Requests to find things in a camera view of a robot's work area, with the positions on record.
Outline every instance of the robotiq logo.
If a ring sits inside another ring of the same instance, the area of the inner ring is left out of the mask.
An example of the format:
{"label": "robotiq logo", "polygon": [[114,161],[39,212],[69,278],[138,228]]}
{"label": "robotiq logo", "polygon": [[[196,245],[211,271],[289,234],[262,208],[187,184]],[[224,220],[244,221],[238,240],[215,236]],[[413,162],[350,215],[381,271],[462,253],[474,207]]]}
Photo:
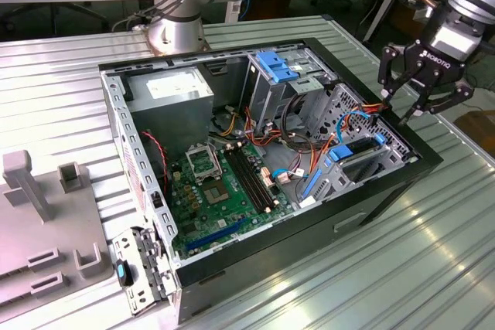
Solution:
{"label": "robotiq logo", "polygon": [[436,62],[440,66],[444,66],[446,69],[450,68],[450,63],[438,58],[437,56],[433,56],[428,50],[423,50],[423,52],[419,55],[420,57],[426,57],[431,59],[433,62]]}

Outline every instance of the blue cable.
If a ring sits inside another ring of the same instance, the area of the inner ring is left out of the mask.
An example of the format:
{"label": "blue cable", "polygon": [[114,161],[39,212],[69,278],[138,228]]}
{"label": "blue cable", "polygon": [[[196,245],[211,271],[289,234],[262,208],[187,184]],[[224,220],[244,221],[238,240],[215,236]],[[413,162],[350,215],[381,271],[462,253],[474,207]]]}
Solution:
{"label": "blue cable", "polygon": [[365,114],[363,111],[350,111],[348,112],[347,114],[344,114],[340,119],[339,121],[337,121],[337,125],[336,125],[336,133],[337,133],[337,138],[339,139],[339,142],[342,143],[343,142],[343,139],[342,139],[342,131],[340,130],[340,126],[342,125],[342,121],[347,117],[347,115],[351,115],[351,114],[358,114],[366,119],[369,119],[370,118],[370,115],[368,114]]}
{"label": "blue cable", "polygon": [[244,10],[244,13],[242,14],[242,16],[239,17],[239,21],[241,21],[244,18],[244,16],[246,15],[246,13],[248,13],[250,2],[251,2],[251,0],[247,0],[246,9]]}
{"label": "blue cable", "polygon": [[272,176],[273,178],[275,178],[277,175],[282,174],[282,173],[285,173],[285,172],[288,172],[288,170],[287,170],[287,169],[277,169],[277,170],[275,170],[275,171],[271,174],[271,176]]}

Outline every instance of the motherboard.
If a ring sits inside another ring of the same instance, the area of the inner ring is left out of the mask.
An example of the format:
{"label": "motherboard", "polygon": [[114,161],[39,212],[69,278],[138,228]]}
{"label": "motherboard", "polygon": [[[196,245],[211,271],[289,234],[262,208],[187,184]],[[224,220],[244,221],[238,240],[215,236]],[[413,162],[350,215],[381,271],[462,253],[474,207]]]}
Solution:
{"label": "motherboard", "polygon": [[[251,144],[220,150],[193,148],[171,169],[170,209],[179,229],[173,246],[182,259],[294,210],[277,185],[264,183],[266,167]],[[211,176],[204,176],[208,171]]]}

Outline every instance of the metal table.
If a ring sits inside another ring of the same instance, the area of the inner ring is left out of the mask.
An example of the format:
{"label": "metal table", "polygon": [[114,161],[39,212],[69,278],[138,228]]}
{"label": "metal table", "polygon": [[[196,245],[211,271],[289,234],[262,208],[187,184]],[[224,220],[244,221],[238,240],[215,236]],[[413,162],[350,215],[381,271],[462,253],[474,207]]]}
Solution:
{"label": "metal table", "polygon": [[[213,48],[318,38],[375,92],[377,59],[320,17],[206,26]],[[151,56],[139,33],[0,44],[1,152],[33,174],[90,169],[108,241],[138,222],[111,138],[97,64]],[[403,112],[411,97],[395,101]],[[194,318],[184,328],[493,328],[493,160],[442,117],[410,125],[444,158],[379,220]],[[131,318],[116,275],[0,328],[172,328],[170,307]]]}

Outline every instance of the floor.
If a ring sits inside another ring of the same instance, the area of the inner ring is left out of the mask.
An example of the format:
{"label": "floor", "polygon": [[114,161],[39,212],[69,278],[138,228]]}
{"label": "floor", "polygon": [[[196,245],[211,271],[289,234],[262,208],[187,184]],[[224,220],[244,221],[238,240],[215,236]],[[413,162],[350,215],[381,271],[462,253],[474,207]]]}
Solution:
{"label": "floor", "polygon": [[[366,12],[370,0],[291,0],[287,16],[297,17],[303,15],[332,16],[340,25],[349,32],[355,32],[357,22],[362,19]],[[0,5],[0,15],[15,5]],[[111,25],[118,20],[138,10],[137,1],[125,2],[92,2],[90,8],[95,12],[108,17]],[[220,23],[224,21],[225,4],[208,5],[203,10],[203,19],[207,23]],[[370,24],[370,19],[360,27],[358,35],[366,32]],[[0,27],[0,41],[20,40],[20,39],[41,39],[51,37],[50,10],[48,7],[35,10],[24,15],[19,15],[13,19],[15,30],[6,32]],[[67,9],[61,9],[56,17],[57,34],[59,36],[86,35],[101,32],[101,23],[96,19],[91,19],[85,15],[79,15]],[[370,50],[377,56],[381,54],[381,49],[387,43],[405,44],[410,37],[396,30],[393,26],[385,23],[377,34]],[[493,57],[488,56],[469,68],[469,81],[478,87],[488,88],[495,91],[495,64]],[[495,109],[495,93],[488,89],[478,89],[475,96],[465,105],[459,105],[447,111],[445,115],[451,120],[465,114],[471,110],[493,110]]]}

